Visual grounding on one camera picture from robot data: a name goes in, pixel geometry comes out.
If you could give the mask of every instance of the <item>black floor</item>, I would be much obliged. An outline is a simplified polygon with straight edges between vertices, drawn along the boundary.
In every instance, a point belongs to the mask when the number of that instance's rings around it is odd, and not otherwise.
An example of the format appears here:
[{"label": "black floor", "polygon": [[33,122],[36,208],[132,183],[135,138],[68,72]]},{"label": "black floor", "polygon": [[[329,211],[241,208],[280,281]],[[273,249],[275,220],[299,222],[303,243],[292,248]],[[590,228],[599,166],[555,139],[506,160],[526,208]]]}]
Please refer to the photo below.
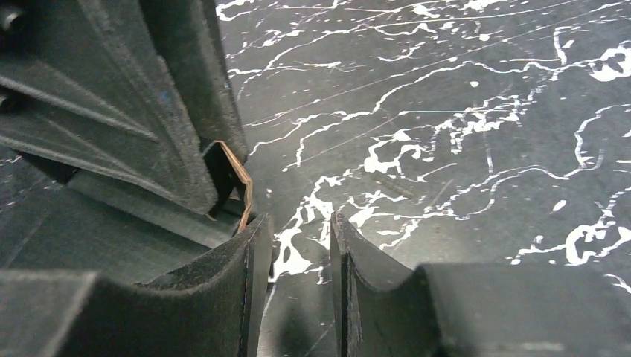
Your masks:
[{"label": "black floor", "polygon": [[[409,267],[587,264],[631,306],[631,2],[224,0],[217,13],[280,252],[259,356],[333,356],[335,210]],[[6,150],[0,183],[0,219],[54,189]]]}]

